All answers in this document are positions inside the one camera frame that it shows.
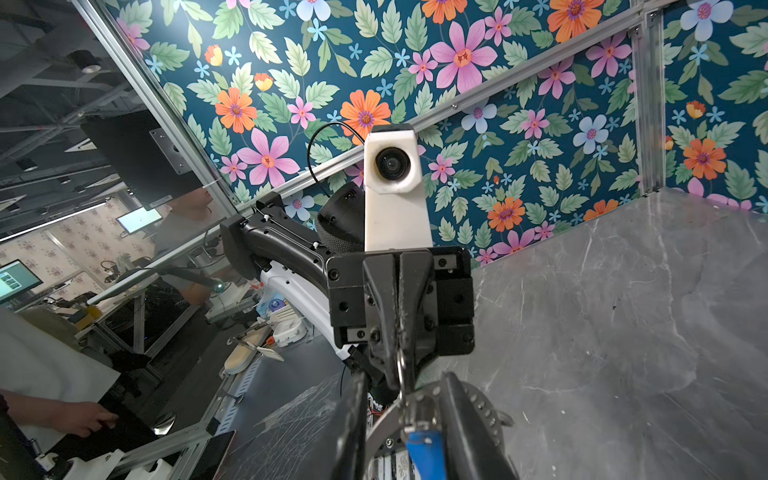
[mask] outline computer monitor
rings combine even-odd
[[[145,210],[144,207],[118,217],[118,222],[128,233],[136,233],[159,220],[163,220],[163,216],[156,209]]]
[[[20,260],[0,266],[0,303],[43,283],[37,275]]]

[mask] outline ceiling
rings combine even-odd
[[[101,70],[83,73],[68,59],[76,50],[92,53]],[[72,4],[2,0],[0,237],[98,203],[114,192],[120,179],[98,150],[92,145],[90,150],[66,150],[86,139],[81,122],[142,109]],[[24,172],[17,165],[21,159],[38,167]],[[63,176],[71,181],[63,184]],[[85,191],[78,193],[81,187]]]

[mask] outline camera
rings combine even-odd
[[[432,246],[416,140],[409,124],[376,125],[366,138],[366,252]]]

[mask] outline wire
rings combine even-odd
[[[307,168],[310,169],[310,175],[312,175],[312,178],[315,180],[315,184],[318,185],[320,187],[320,190],[322,190],[323,193],[326,196],[328,196],[328,197],[331,196],[328,193],[328,190],[326,190],[326,188],[323,186],[323,184],[320,183],[320,180],[317,180],[317,177],[315,176],[315,172],[312,171],[312,158],[310,157],[310,152],[312,151],[312,143],[314,143],[315,137],[317,137],[317,134],[320,133],[324,128],[331,127],[333,125],[342,125],[343,127],[345,127],[348,130],[350,130],[353,134],[355,134],[357,139],[360,140],[360,144],[364,144],[366,142],[366,140],[362,137],[362,135],[360,135],[357,132],[357,130],[355,130],[354,128],[350,127],[348,124],[346,124],[343,121],[330,121],[330,122],[324,124],[322,127],[320,127],[317,130],[315,130],[315,133],[312,134],[312,137],[310,138],[310,142],[306,145],[306,166],[307,166]]]

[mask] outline orange flower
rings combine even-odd
[[[549,31],[560,29],[555,37],[558,43],[581,35],[588,28],[594,28],[600,21],[603,12],[596,8],[603,5],[603,2],[604,0],[550,0],[549,5],[556,12],[547,18]]]
[[[519,225],[523,221],[525,207],[522,204],[523,200],[512,197],[507,197],[504,203],[496,202],[493,210],[488,212],[488,219],[490,220],[488,225],[495,228],[497,232],[512,230],[515,225]]]
[[[211,47],[208,47],[208,49],[205,51],[205,61],[213,65],[214,67],[218,67],[221,65],[221,62],[224,60],[224,55],[221,53],[221,48],[219,48],[219,45],[213,45]]]
[[[368,90],[365,97],[362,96],[362,90],[354,91],[349,96],[352,101],[350,104],[345,101],[341,106],[341,116],[348,120],[349,126],[357,130],[363,140],[371,133],[373,125],[386,125],[389,122],[384,120],[392,115],[389,111],[389,105],[387,103],[380,104],[382,96]],[[344,134],[348,137],[352,135],[352,132],[344,127]],[[357,137],[352,137],[352,142],[355,145],[361,145],[360,140]]]
[[[707,107],[705,107],[703,103],[695,100],[689,101],[685,109],[688,110],[688,114],[692,118],[701,118],[701,116],[704,115],[704,112],[707,111]]]
[[[703,144],[698,138],[690,142],[683,155],[686,157],[685,166],[694,171],[696,178],[712,180],[725,171],[725,150],[715,148],[715,141],[710,138],[705,138]]]
[[[232,87],[228,92],[219,92],[219,103],[216,104],[216,115],[222,115],[221,124],[226,128],[232,128],[236,134],[252,129],[253,119],[256,118],[256,108],[249,106],[253,103],[246,94],[240,94],[240,90]]]
[[[597,218],[602,214],[615,210],[618,206],[619,203],[616,200],[609,200],[607,205],[605,204],[605,200],[600,200],[594,205],[594,210],[587,210],[587,213],[584,214],[584,221],[586,222],[587,220]]]
[[[426,2],[422,5],[424,16],[432,17],[432,21],[435,23],[443,23],[446,19],[453,20],[456,18],[456,12],[463,13],[467,8],[467,0],[423,0]]]
[[[253,83],[255,83],[256,88],[261,91],[267,91],[272,88],[274,81],[275,79],[266,73],[257,73],[253,76]]]

